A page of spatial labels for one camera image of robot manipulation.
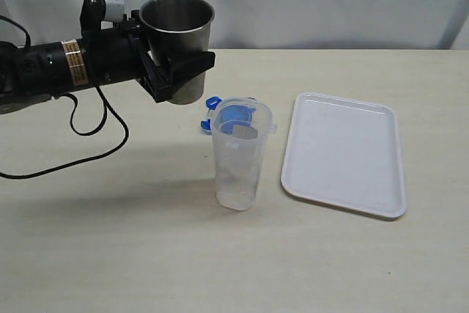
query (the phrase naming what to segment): metal cup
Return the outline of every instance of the metal cup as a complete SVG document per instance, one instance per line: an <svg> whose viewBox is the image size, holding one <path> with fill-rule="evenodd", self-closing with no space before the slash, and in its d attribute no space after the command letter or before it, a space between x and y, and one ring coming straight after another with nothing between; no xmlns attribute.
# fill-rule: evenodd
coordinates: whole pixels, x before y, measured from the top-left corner
<svg viewBox="0 0 469 313"><path fill-rule="evenodd" d="M215 10L205 0L150 0L140 9L153 59L168 52L206 51ZM189 104L204 94L205 73L191 79L174 95L171 103Z"/></svg>

